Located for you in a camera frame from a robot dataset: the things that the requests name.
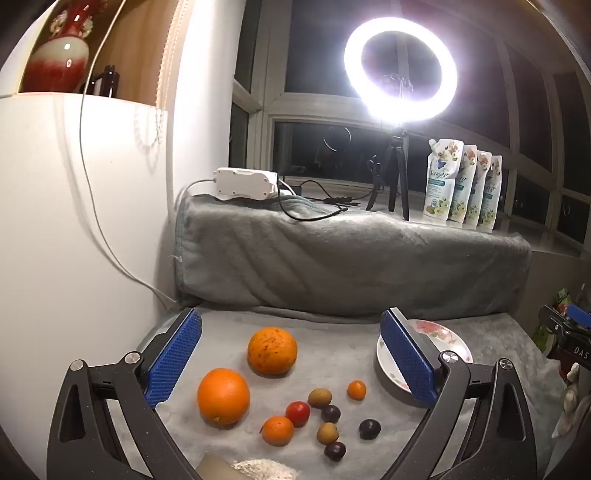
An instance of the glowing white ring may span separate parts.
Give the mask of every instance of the glowing white ring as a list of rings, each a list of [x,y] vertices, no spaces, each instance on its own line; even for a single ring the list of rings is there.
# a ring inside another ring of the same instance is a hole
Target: glowing white ring
[[[412,101],[390,96],[363,71],[361,55],[365,44],[370,38],[388,31],[412,35],[426,44],[437,57],[441,65],[441,85],[430,99]],[[351,85],[370,113],[392,124],[425,120],[443,112],[451,103],[457,88],[456,64],[444,43],[425,27],[404,18],[375,18],[360,25],[351,34],[345,47],[345,70]]]

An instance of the gray blanket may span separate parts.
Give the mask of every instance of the gray blanket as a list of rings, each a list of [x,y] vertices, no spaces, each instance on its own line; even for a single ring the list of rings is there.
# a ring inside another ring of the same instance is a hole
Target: gray blanket
[[[292,214],[334,207],[285,197]],[[356,317],[399,307],[407,317],[506,312],[524,284],[531,249],[495,236],[350,210],[297,222],[276,201],[188,197],[177,219],[180,290],[244,309],[272,306]]]
[[[300,480],[381,478],[408,442],[425,410],[390,382],[376,365],[379,325],[327,323],[340,319],[309,318],[316,321],[252,312],[203,313],[203,336],[170,399],[157,407],[168,431],[192,465],[196,466],[205,451],[210,451],[228,461],[276,460],[300,471]],[[507,314],[450,320],[443,324],[464,339],[476,363],[491,364],[500,356],[513,360],[530,407],[538,469],[543,471],[550,457],[550,435],[560,414],[563,383],[557,373],[557,362],[545,359]],[[284,378],[259,377],[247,364],[249,338],[264,326],[286,328],[298,342],[297,362]],[[217,367],[240,372],[251,389],[249,413],[232,429],[207,425],[196,407],[200,380]],[[368,386],[368,395],[360,403],[346,395],[348,383],[357,378]],[[323,456],[323,446],[315,438],[321,423],[318,410],[313,410],[308,424],[297,430],[286,447],[271,447],[259,434],[268,417],[282,415],[292,401],[305,401],[308,393],[317,387],[329,388],[333,404],[342,411],[337,425],[347,454],[336,465]],[[473,401],[465,402],[458,427],[436,472],[452,464],[467,429],[472,406]],[[118,407],[112,407],[112,411],[132,467],[147,473],[121,411]],[[382,424],[382,433],[371,442],[360,440],[357,432],[359,422],[365,418],[377,419]]]

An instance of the silver bolt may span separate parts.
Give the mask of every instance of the silver bolt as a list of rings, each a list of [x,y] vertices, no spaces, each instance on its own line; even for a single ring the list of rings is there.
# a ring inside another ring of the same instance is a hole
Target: silver bolt
[[[458,355],[454,352],[443,352],[441,356],[448,364],[454,364],[459,360]]]
[[[511,360],[506,358],[501,358],[499,360],[499,365],[501,366],[501,368],[504,368],[505,370],[511,370],[513,368],[513,363],[511,362]]]
[[[125,355],[125,363],[126,364],[136,364],[139,362],[139,353],[138,352],[131,352]]]
[[[80,368],[82,368],[84,366],[84,362],[82,360],[74,360],[71,364],[70,364],[70,370],[72,370],[73,372],[78,371]]]

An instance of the white plate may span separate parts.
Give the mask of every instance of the white plate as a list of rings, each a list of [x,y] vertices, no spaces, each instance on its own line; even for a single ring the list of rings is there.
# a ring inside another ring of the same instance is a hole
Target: white plate
[[[428,320],[409,320],[409,323],[416,331],[427,335],[440,352],[451,350],[456,352],[466,363],[473,363],[472,354],[464,340],[449,328],[445,328],[438,323],[429,322]],[[394,358],[390,355],[390,351],[382,340],[381,335],[378,339],[376,353],[378,354],[379,366],[382,367],[386,376],[392,380],[394,384],[410,393],[406,380],[402,376]]]

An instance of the orange fruit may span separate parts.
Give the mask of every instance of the orange fruit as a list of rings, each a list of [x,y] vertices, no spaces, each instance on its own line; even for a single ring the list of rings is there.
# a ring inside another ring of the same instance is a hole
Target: orange fruit
[[[294,425],[287,417],[271,417],[261,428],[262,439],[269,445],[287,445],[294,436]]]
[[[297,358],[297,342],[285,330],[263,328],[248,342],[248,362],[263,375],[282,375],[293,367]]]
[[[227,368],[210,371],[197,389],[197,404],[204,418],[217,425],[240,420],[251,403],[251,392],[239,373]]]
[[[353,380],[347,387],[347,393],[353,400],[363,400],[367,392],[368,389],[361,380]]]

